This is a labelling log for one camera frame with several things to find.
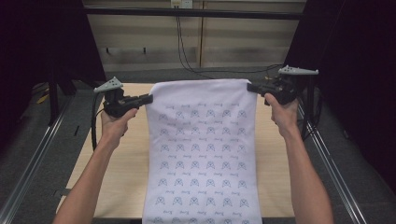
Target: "wooden board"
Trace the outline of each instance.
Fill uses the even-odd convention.
[[[124,84],[123,89],[125,95],[140,95],[149,93],[152,85]],[[270,118],[271,107],[265,106],[263,98],[258,97],[256,160],[262,216],[293,217],[285,144]],[[96,125],[99,139],[101,120],[97,120]],[[144,106],[140,107],[128,125],[129,130],[122,137],[108,165],[95,211],[96,217],[142,217],[149,174],[149,128]],[[89,133],[67,184],[68,189],[77,182],[91,154]]]

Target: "human arm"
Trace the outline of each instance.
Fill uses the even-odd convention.
[[[332,206],[311,160],[297,126],[295,100],[280,105],[276,98],[267,93],[265,99],[272,107],[271,119],[284,137],[290,169],[291,202],[297,223],[333,223]]]
[[[64,199],[53,223],[91,223],[106,168],[120,138],[128,130],[128,120],[137,110],[119,119],[102,112],[102,137],[75,186]]]

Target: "printed logo pattern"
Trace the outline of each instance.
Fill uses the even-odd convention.
[[[255,111],[247,109],[256,95],[220,102],[162,102],[160,97],[153,102],[159,102],[155,110],[147,106],[148,122],[155,127],[150,139],[155,135],[159,144],[150,149],[149,179],[156,177],[145,204],[152,208],[151,218],[144,223],[261,223],[260,208],[258,217],[250,214],[259,206],[253,186],[254,125],[248,125]]]

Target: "forearm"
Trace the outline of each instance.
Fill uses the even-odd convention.
[[[297,223],[333,223],[329,196],[306,153],[297,127],[290,129],[285,142]]]
[[[112,150],[99,142],[81,177],[65,198],[53,223],[91,223]]]

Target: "white towel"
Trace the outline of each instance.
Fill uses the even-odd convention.
[[[262,223],[248,80],[154,85],[143,223]]]

